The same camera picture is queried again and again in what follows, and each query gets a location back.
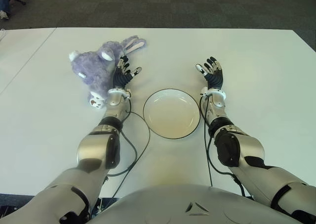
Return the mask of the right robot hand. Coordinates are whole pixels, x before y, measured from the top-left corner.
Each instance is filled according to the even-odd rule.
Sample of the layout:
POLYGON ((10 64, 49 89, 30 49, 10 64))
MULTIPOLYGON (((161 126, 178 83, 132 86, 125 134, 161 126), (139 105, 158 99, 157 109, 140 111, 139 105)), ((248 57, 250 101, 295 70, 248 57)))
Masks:
POLYGON ((206 62, 195 65, 196 69, 203 75, 207 82, 208 89, 220 90, 223 85, 223 71, 220 62, 214 57, 209 57, 206 62))

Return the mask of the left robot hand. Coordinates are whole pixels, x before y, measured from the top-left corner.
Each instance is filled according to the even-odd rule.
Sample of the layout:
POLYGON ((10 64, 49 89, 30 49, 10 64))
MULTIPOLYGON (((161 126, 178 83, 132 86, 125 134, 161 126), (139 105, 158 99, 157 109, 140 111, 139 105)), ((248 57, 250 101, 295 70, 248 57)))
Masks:
POLYGON ((128 57, 126 55, 122 56, 119 59, 113 73, 113 88, 125 89, 126 85, 142 70, 141 67, 130 70, 129 66, 130 64, 128 57))

